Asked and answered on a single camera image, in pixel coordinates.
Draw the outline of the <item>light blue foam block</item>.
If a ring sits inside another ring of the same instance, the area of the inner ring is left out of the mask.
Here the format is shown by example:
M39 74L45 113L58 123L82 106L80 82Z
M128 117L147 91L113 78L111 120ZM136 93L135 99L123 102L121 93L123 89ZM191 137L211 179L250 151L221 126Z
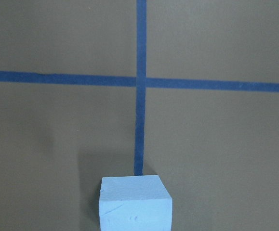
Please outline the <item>light blue foam block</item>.
M158 175L103 177L102 231L170 231L173 200Z

